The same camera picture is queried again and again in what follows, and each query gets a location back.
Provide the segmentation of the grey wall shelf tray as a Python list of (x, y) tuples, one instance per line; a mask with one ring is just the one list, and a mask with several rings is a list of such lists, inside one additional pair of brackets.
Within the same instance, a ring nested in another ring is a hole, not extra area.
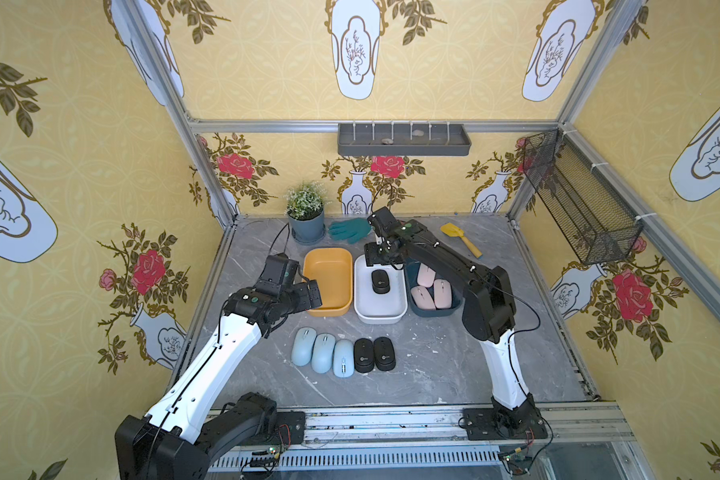
[(463, 124), (451, 122), (341, 123), (342, 156), (467, 156), (472, 147)]

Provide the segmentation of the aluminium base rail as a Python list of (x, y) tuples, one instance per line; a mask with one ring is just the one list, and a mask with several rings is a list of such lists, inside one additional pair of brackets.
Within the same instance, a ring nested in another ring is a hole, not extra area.
[(196, 439), (163, 416), (129, 417), (116, 449), (124, 479), (458, 467), (504, 479), (647, 477), (611, 402), (543, 403), (511, 426), (486, 404), (279, 408), (250, 394), (212, 411)]

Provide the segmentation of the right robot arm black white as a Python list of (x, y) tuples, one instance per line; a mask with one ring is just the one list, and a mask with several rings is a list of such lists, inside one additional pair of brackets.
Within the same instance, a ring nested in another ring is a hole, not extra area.
[(546, 438), (544, 419), (523, 378), (515, 346), (520, 300), (501, 267), (472, 262), (416, 220), (402, 222), (382, 209), (367, 218), (377, 236), (365, 245), (369, 266), (415, 260), (451, 283), (463, 299), (462, 323), (479, 343), (492, 382), (488, 428), (502, 439)]

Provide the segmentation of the white storage box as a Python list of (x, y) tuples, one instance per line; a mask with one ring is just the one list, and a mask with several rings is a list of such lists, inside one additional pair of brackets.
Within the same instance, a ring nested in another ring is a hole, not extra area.
[[(378, 293), (373, 273), (382, 271), (388, 277), (389, 291)], [(403, 270), (390, 265), (366, 265), (365, 256), (354, 262), (354, 310), (363, 323), (386, 325), (397, 323), (408, 311), (407, 288)]]

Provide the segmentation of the black mouse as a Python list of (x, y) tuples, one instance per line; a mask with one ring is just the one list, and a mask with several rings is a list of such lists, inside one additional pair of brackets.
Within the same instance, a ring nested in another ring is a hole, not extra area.
[(396, 353), (392, 340), (388, 337), (376, 338), (373, 342), (374, 361), (380, 371), (391, 371), (396, 367)]
[(353, 347), (354, 369), (358, 373), (369, 373), (375, 368), (374, 343), (368, 338), (355, 341)]
[(371, 282), (373, 292), (377, 295), (385, 295), (391, 290), (389, 274), (385, 270), (373, 270), (371, 272)]

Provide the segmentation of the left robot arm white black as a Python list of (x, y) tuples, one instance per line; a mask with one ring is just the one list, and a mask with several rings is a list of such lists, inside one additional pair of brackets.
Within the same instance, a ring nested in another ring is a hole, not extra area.
[(321, 306), (316, 281), (231, 294), (216, 330), (166, 394), (141, 418), (127, 416), (115, 432), (123, 479), (202, 479), (231, 448), (276, 422), (277, 404), (260, 394), (243, 395), (213, 419), (214, 402), (250, 350), (287, 317)]

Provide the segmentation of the pink mouse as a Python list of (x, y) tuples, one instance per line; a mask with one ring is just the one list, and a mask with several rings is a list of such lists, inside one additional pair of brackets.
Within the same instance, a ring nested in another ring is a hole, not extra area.
[(445, 279), (436, 279), (432, 289), (436, 309), (450, 309), (453, 301), (451, 284)]
[(436, 309), (434, 299), (427, 288), (415, 286), (410, 290), (410, 294), (418, 309), (423, 311), (434, 311)]
[(425, 264), (420, 264), (417, 273), (417, 285), (431, 288), (436, 280), (436, 272)]

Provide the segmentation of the potted green plant grey pot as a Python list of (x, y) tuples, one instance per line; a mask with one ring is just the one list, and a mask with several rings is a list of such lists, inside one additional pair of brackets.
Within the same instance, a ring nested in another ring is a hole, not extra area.
[(286, 214), (291, 234), (301, 244), (314, 244), (325, 235), (325, 191), (316, 181), (305, 181), (286, 192)]

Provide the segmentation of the light blue mouse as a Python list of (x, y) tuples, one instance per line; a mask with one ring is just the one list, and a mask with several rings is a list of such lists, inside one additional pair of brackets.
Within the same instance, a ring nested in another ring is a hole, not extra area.
[(355, 372), (354, 343), (347, 339), (336, 342), (333, 353), (333, 374), (349, 378)]
[(316, 338), (317, 331), (312, 327), (297, 330), (291, 352), (291, 362), (295, 366), (303, 367), (311, 362)]
[(332, 334), (318, 334), (312, 349), (311, 368), (317, 374), (325, 374), (332, 369), (336, 338)]

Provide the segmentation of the teal garden glove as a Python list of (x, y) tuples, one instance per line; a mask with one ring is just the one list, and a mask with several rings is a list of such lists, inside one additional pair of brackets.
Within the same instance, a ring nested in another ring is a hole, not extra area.
[(332, 240), (355, 244), (365, 239), (371, 230), (372, 227), (365, 218), (352, 218), (333, 222), (328, 228), (328, 234)]

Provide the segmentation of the yellow storage box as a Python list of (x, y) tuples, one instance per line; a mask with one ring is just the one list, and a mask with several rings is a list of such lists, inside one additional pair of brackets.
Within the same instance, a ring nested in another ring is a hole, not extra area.
[(305, 256), (304, 274), (316, 280), (322, 306), (308, 311), (314, 317), (346, 314), (353, 300), (353, 257), (344, 248), (317, 248)]

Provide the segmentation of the dark teal storage box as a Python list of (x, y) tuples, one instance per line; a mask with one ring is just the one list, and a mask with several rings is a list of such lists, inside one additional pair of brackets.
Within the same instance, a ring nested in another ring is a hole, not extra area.
[(447, 317), (462, 306), (462, 297), (451, 282), (421, 262), (407, 261), (405, 278), (409, 303), (420, 317)]

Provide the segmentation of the yellow toy shovel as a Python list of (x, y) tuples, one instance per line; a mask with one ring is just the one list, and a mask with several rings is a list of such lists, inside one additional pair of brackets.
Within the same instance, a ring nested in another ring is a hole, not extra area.
[(479, 259), (482, 257), (482, 252), (478, 249), (466, 236), (464, 231), (453, 223), (446, 223), (440, 227), (440, 230), (451, 238), (460, 239), (471, 254)]

